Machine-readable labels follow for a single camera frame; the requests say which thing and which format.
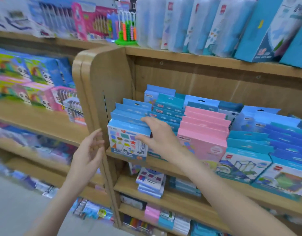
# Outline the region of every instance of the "right hand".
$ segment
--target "right hand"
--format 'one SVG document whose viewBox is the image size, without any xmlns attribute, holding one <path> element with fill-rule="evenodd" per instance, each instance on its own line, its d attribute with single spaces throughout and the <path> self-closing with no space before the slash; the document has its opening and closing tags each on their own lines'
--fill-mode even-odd
<svg viewBox="0 0 302 236">
<path fill-rule="evenodd" d="M 172 128 L 166 122 L 153 117 L 144 117 L 141 121 L 148 124 L 153 137 L 138 135 L 136 139 L 147 144 L 156 154 L 167 161 L 173 162 L 176 159 L 176 154 L 184 151 Z"/>
</svg>

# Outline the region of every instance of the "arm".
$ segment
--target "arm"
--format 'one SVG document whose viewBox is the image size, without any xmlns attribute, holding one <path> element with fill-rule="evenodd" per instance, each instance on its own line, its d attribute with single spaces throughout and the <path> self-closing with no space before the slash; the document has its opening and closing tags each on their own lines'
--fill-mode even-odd
<svg viewBox="0 0 302 236">
<path fill-rule="evenodd" d="M 68 211 L 79 194 L 96 173 L 104 152 L 101 129 L 92 132 L 74 153 L 70 170 L 63 186 L 57 192 L 45 212 L 25 236 L 55 236 L 58 234 Z"/>
<path fill-rule="evenodd" d="M 228 186 L 218 175 L 182 147 L 170 126 L 156 118 L 142 118 L 152 130 L 153 138 L 136 138 L 155 153 L 179 167 L 200 189 L 236 236 L 296 236 L 288 227 L 258 204 Z"/>
</svg>

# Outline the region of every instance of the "gray floor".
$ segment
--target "gray floor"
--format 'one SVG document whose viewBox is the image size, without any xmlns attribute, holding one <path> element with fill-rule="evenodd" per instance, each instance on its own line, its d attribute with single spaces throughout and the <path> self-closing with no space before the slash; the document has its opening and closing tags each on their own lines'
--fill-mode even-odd
<svg viewBox="0 0 302 236">
<path fill-rule="evenodd" d="M 23 235 L 50 199 L 0 177 L 0 236 Z M 59 236 L 132 236 L 99 221 L 68 214 Z"/>
</svg>

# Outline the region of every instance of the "panda illustration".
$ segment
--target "panda illustration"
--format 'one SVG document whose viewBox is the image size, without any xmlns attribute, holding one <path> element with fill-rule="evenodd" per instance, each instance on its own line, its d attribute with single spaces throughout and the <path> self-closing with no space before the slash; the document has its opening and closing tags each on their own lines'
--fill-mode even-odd
<svg viewBox="0 0 302 236">
<path fill-rule="evenodd" d="M 51 75 L 49 74 L 49 73 L 45 73 L 44 71 L 43 71 L 43 78 L 44 78 L 44 80 L 47 82 L 47 83 L 49 83 L 49 84 L 51 84 L 51 85 L 54 85 L 54 83 L 53 83 L 53 81 L 52 81 L 52 77 L 51 77 Z"/>
<path fill-rule="evenodd" d="M 22 99 L 25 103 L 31 104 L 31 101 L 29 99 L 29 96 L 24 92 L 19 92 L 19 97 Z"/>
<path fill-rule="evenodd" d="M 23 66 L 18 66 L 18 72 L 19 74 L 24 77 L 24 78 L 27 78 L 27 79 L 30 79 L 30 75 L 28 73 L 28 71 L 26 70 L 25 67 Z"/>
<path fill-rule="evenodd" d="M 46 107 L 48 110 L 53 110 L 50 103 L 47 100 L 43 100 L 43 105 Z"/>
</svg>

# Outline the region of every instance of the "left hand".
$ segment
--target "left hand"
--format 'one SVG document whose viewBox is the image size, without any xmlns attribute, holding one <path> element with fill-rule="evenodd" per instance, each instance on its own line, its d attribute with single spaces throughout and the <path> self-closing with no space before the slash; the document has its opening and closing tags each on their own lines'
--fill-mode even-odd
<svg viewBox="0 0 302 236">
<path fill-rule="evenodd" d="M 102 129 L 98 129 L 87 136 L 73 155 L 66 182 L 71 183 L 82 191 L 96 173 L 103 158 L 104 140 Z"/>
</svg>

